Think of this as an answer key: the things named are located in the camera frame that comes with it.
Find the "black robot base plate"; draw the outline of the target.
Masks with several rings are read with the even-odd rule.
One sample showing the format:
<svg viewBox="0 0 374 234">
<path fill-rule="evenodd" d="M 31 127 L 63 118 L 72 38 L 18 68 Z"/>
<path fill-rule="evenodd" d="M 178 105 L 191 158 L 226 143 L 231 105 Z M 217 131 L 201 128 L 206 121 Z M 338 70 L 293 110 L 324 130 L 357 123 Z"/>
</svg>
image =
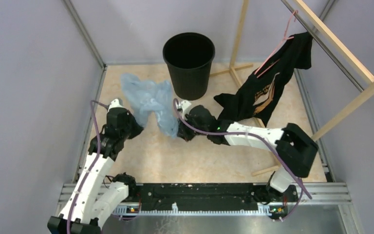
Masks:
<svg viewBox="0 0 374 234">
<path fill-rule="evenodd" d="M 126 203 L 142 211 L 224 212 L 256 210 L 260 205 L 282 202 L 283 194 L 257 183 L 144 183 L 130 189 Z"/>
</svg>

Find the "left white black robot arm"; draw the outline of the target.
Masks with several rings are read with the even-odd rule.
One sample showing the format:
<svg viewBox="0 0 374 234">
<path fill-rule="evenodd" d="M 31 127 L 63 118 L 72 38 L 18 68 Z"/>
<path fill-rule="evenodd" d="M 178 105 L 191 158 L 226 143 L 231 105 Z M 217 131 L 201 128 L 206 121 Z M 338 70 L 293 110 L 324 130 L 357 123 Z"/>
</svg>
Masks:
<svg viewBox="0 0 374 234">
<path fill-rule="evenodd" d="M 120 105 L 108 109 L 106 121 L 104 132 L 90 143 L 84 169 L 69 200 L 47 223 L 52 234 L 100 234 L 118 204 L 136 197 L 135 179 L 127 174 L 114 179 L 107 191 L 97 197 L 125 141 L 143 131 L 130 111 Z"/>
</svg>

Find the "black plastic trash bin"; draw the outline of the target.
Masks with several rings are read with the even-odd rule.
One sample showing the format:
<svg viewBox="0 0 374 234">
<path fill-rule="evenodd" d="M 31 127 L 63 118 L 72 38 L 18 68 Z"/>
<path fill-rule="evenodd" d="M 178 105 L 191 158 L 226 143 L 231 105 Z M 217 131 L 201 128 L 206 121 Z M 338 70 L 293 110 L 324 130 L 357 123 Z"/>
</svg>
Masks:
<svg viewBox="0 0 374 234">
<path fill-rule="evenodd" d="M 180 33 L 167 40 L 162 53 L 176 95 L 186 100 L 203 97 L 215 58 L 212 40 L 200 33 Z"/>
</svg>

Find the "light blue plastic trash bag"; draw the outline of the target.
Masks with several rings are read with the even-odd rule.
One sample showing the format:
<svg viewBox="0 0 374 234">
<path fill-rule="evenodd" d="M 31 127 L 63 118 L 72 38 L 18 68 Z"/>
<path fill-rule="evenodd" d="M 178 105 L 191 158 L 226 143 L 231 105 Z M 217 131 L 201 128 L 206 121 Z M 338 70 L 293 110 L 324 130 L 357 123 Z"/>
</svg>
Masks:
<svg viewBox="0 0 374 234">
<path fill-rule="evenodd" d="M 173 114 L 173 92 L 168 80 L 155 82 L 140 80 L 134 74 L 120 77 L 121 90 L 133 110 L 133 116 L 141 127 L 146 127 L 150 114 L 154 114 L 159 130 L 172 138 L 177 137 L 178 120 Z"/>
</svg>

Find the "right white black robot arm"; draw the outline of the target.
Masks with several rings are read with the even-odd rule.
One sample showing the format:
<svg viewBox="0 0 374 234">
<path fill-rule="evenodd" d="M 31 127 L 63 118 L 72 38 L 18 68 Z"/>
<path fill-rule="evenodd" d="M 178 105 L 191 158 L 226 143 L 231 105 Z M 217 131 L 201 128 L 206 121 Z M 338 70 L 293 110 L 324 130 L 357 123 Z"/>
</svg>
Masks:
<svg viewBox="0 0 374 234">
<path fill-rule="evenodd" d="M 266 187 L 266 195 L 279 201 L 286 189 L 296 182 L 306 195 L 312 196 L 302 179 L 307 178 L 318 145 L 297 124 L 283 128 L 263 128 L 243 125 L 230 120 L 216 120 L 202 105 L 193 107 L 189 101 L 174 100 L 174 110 L 183 127 L 193 135 L 205 135 L 212 143 L 227 146 L 248 146 L 270 151 L 279 162 Z"/>
</svg>

